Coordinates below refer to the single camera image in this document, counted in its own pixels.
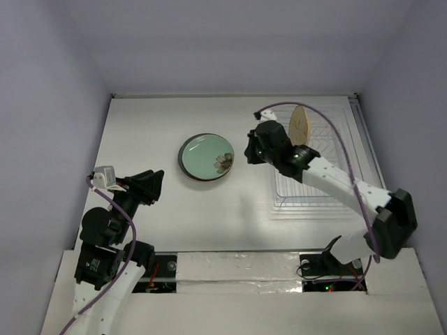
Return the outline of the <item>yellow cream plate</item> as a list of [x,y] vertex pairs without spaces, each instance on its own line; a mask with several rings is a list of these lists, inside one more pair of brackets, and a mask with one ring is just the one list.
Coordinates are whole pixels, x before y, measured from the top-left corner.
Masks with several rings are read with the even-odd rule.
[[303,106],[297,106],[290,118],[288,136],[293,145],[308,145],[310,141],[310,121]]

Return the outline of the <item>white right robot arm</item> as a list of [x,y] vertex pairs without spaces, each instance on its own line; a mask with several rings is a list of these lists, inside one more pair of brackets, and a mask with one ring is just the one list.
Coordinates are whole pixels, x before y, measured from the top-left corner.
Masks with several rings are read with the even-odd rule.
[[264,121],[248,133],[244,151],[252,165],[268,163],[280,174],[317,188],[363,217],[365,227],[335,237],[306,270],[336,274],[353,260],[369,256],[394,260],[416,230],[411,195],[377,188],[333,165],[307,145],[294,145],[277,121]]

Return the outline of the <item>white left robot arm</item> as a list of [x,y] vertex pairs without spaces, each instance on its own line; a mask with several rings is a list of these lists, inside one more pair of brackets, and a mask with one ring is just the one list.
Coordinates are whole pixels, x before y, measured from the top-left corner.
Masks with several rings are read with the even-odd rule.
[[82,217],[72,316],[62,334],[113,334],[136,283],[154,271],[154,247],[138,241],[133,218],[159,200],[163,177],[147,170],[119,178],[112,166],[87,176],[89,190],[109,205]]

